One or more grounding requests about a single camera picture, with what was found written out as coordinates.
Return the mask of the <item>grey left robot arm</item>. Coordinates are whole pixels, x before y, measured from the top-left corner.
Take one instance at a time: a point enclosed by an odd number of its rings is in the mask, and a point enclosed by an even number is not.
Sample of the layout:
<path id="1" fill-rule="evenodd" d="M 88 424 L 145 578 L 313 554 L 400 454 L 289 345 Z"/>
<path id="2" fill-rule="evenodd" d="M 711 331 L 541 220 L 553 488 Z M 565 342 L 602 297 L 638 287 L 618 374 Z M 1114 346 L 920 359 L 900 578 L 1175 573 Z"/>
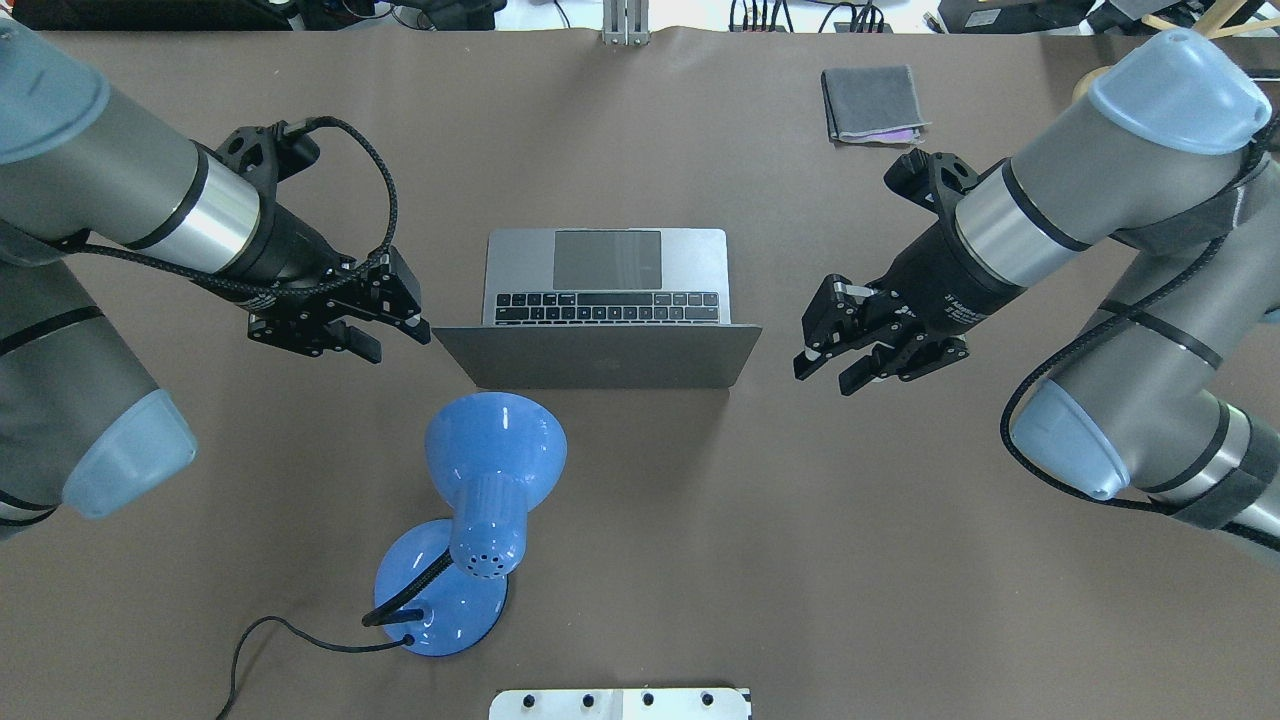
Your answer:
<path id="1" fill-rule="evenodd" d="M 95 67 L 3 20 L 3 537 L 63 506 L 104 518 L 192 464 L 198 443 L 67 261 L 113 258 L 178 275 L 244 310 L 252 341 L 379 363 L 353 320 L 425 345 L 419 282 L 393 246 L 390 172 L 349 123 L 243 126 L 219 147 L 188 138 Z M 346 132 L 389 202 L 365 259 L 284 208 L 280 182 Z"/>

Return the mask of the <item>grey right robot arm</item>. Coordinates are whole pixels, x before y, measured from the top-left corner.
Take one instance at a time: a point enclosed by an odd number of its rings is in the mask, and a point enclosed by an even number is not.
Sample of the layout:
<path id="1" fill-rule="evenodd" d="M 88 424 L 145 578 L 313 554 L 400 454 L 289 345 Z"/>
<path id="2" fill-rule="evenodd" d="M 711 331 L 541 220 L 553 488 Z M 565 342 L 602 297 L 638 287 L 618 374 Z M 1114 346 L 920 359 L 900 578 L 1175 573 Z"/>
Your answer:
<path id="1" fill-rule="evenodd" d="M 1011 393 L 1004 447 L 1059 492 L 1230 536 L 1276 562 L 1277 430 L 1208 389 L 1256 325 L 1277 322 L 1276 132 L 1236 63 L 1166 29 L 983 173 L 952 154 L 904 154 L 884 183 L 934 222 L 869 284 L 820 282 L 795 377 L 854 350 L 842 395 L 937 372 L 969 354 L 980 322 L 1114 240 L 1132 264 Z"/>

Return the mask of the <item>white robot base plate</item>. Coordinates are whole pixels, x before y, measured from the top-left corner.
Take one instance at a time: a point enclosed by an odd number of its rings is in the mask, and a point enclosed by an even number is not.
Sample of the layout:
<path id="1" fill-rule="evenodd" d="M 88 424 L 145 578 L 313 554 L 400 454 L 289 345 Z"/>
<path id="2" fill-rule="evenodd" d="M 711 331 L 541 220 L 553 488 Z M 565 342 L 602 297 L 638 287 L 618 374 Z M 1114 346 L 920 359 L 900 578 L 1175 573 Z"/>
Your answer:
<path id="1" fill-rule="evenodd" d="M 639 687 L 502 691 L 489 719 L 753 719 L 749 689 Z"/>

